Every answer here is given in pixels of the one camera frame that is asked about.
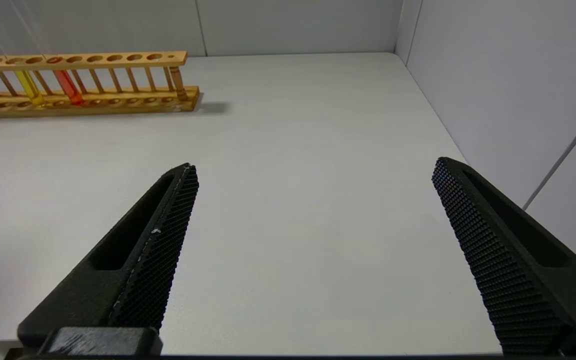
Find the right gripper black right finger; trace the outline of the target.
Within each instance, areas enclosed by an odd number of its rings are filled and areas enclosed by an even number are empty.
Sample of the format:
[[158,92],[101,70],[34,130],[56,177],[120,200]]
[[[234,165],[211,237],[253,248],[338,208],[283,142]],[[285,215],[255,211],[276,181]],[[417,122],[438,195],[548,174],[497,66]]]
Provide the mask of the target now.
[[432,184],[506,356],[576,356],[576,254],[464,162]]

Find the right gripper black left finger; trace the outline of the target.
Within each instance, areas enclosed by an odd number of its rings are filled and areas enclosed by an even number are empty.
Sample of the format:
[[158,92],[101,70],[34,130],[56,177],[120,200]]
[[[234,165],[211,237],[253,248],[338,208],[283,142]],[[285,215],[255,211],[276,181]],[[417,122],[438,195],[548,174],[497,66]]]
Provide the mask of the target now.
[[23,346],[64,327],[160,330],[198,190],[194,165],[162,174],[21,321]]

